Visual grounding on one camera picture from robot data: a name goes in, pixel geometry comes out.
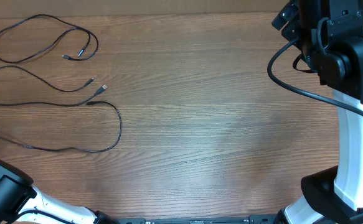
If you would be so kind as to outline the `black cable silver plug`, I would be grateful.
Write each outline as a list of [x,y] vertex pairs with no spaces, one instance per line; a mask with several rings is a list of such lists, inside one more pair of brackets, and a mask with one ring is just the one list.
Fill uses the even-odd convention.
[[0,29],[0,62],[17,65],[37,60],[55,49],[66,61],[83,62],[100,47],[96,33],[49,14],[36,14]]

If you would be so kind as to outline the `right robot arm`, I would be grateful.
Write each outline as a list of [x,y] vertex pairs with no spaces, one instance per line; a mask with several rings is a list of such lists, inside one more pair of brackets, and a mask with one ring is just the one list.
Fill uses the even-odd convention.
[[363,0],[289,1],[272,21],[332,98],[268,76],[299,95],[334,105],[338,165],[301,179],[302,196],[270,223],[363,223]]

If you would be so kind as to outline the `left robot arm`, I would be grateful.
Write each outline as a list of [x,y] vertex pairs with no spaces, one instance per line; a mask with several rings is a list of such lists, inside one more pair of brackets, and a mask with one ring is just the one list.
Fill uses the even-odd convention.
[[0,160],[0,223],[116,223],[100,211],[43,194],[31,177]]

